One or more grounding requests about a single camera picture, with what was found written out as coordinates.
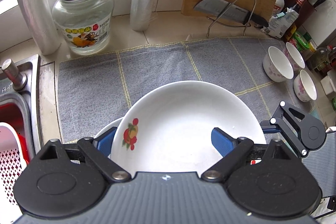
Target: beige tile countertop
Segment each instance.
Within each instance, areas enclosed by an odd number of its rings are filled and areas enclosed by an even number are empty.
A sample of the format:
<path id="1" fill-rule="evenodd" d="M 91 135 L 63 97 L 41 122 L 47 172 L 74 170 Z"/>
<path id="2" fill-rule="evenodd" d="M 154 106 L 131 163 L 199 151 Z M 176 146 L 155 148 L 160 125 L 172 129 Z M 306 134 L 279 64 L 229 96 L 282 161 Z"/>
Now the beige tile countertop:
<path id="1" fill-rule="evenodd" d="M 110 42 L 100 53 L 123 50 L 146 44 L 163 44 L 176 41 L 200 39 L 206 37 L 210 20 L 205 17 L 186 17 L 180 12 L 156 12 L 153 20 L 144 32 L 133 31 L 129 26 L 129 15 L 111 19 Z M 229 28 L 215 24 L 210 37 L 239 37 L 243 35 L 243 28 Z M 246 30 L 247 37 L 268 37 L 260 30 L 250 27 Z M 63 61 L 77 58 L 71 53 L 63 41 L 60 48 L 52 55 L 43 56 L 33 39 L 22 42 L 0 53 L 0 63 L 11 58 L 14 62 L 30 57 L 34 54 L 41 56 L 39 105 L 43 143 L 49 139 L 61 139 L 58 121 L 58 69 Z M 318 99 L 315 107 L 328 126 L 335 125 L 336 113 L 331 107 L 330 100 L 325 96 L 318 75 L 312 74 Z"/>

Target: small white bowl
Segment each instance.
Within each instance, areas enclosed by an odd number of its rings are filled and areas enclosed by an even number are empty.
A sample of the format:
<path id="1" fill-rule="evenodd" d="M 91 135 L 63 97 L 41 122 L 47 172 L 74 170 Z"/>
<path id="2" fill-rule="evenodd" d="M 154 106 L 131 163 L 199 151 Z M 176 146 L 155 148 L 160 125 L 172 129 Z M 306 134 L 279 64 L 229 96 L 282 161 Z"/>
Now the small white bowl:
<path id="1" fill-rule="evenodd" d="M 201 81 L 163 85 L 128 110 L 115 133 L 110 158 L 134 177 L 142 172 L 194 172 L 200 176 L 222 156 L 213 128 L 265 144 L 252 111 L 228 90 Z"/>
<path id="2" fill-rule="evenodd" d="M 287 42 L 286 43 L 286 47 L 283 49 L 282 51 L 285 56 L 288 58 L 290 64 L 293 67 L 293 71 L 298 71 L 300 69 L 304 69 L 305 68 L 305 62 L 301 56 L 301 54 L 299 53 L 299 51 L 297 50 L 297 48 Z"/>
<path id="3" fill-rule="evenodd" d="M 262 66 L 269 78 L 274 82 L 283 82 L 294 76 L 292 65 L 287 57 L 276 47 L 269 47 Z"/>
<path id="4" fill-rule="evenodd" d="M 301 70 L 299 75 L 294 79 L 294 91 L 296 96 L 302 102 L 316 100 L 317 93 L 313 80 L 305 70 Z"/>

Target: spice jar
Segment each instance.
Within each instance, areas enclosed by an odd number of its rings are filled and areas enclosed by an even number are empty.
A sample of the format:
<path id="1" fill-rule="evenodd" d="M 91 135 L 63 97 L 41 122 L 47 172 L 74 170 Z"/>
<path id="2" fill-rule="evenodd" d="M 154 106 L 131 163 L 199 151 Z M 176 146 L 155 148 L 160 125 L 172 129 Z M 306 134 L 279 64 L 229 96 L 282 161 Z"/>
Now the spice jar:
<path id="1" fill-rule="evenodd" d="M 57 0 L 52 17 L 70 49 L 88 55 L 108 44 L 113 7 L 113 0 Z"/>

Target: green jar lid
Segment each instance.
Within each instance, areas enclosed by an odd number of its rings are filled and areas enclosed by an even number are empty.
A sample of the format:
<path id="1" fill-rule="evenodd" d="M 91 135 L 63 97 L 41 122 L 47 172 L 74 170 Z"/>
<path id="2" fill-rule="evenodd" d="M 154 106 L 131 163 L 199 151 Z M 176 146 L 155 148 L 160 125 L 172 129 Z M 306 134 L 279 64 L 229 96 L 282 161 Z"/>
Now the green jar lid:
<path id="1" fill-rule="evenodd" d="M 293 37 L 304 51 L 309 49 L 307 40 L 299 32 L 295 32 Z"/>

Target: knife handle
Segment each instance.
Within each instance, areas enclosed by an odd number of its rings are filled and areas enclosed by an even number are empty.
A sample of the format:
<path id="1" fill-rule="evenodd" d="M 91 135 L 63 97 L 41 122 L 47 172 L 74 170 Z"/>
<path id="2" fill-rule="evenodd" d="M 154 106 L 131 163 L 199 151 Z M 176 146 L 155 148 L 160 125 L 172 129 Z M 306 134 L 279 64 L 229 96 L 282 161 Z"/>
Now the knife handle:
<path id="1" fill-rule="evenodd" d="M 250 13 L 251 12 L 247 13 L 247 15 L 244 19 L 243 25 L 245 25 L 247 23 L 247 21 L 249 20 Z M 263 17 L 259 16 L 259 15 L 252 14 L 251 20 L 256 24 L 262 25 L 264 27 L 268 27 L 268 21 L 266 19 L 264 19 Z"/>

